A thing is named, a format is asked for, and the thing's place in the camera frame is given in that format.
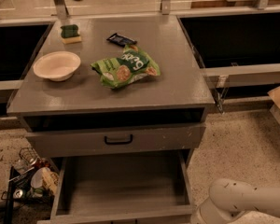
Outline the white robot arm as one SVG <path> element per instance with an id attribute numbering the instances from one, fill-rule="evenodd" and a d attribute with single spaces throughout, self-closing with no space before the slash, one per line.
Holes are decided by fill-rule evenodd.
<path id="1" fill-rule="evenodd" d="M 190 223 L 229 224 L 250 211 L 280 218 L 280 188 L 220 178 L 210 185 L 208 197 L 193 212 Z"/>

